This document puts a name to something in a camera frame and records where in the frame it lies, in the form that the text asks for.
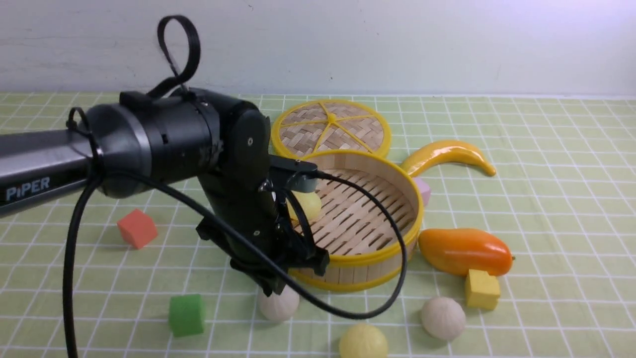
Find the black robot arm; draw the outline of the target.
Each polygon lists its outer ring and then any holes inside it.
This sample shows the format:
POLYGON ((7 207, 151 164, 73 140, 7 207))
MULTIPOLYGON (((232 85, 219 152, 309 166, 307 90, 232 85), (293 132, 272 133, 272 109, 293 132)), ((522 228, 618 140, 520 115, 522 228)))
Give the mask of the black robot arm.
POLYGON ((269 153, 270 120, 252 102, 204 89, 168 97, 120 93, 117 103, 71 109, 66 128, 1 136, 1 215, 92 186, 122 199, 197 178, 211 208, 196 231, 266 295, 283 274, 323 275, 327 250, 308 218, 291 220, 292 192, 316 187, 317 167, 269 153))

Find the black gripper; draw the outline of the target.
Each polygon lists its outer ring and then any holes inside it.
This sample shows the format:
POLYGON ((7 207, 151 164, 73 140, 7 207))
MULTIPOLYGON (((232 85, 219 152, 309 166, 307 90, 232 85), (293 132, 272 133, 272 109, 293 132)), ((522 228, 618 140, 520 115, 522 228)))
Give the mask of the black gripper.
POLYGON ((310 269, 324 276, 330 257, 318 247, 309 224, 298 233, 291 218, 295 208, 292 191, 311 193, 317 185, 318 168, 313 163, 280 156, 226 166, 198 177, 214 216, 246 239, 262 256, 220 224, 204 218, 197 226, 202 240, 211 240, 230 256, 231 268, 252 279, 266 297, 281 294, 286 283, 275 271, 310 269))

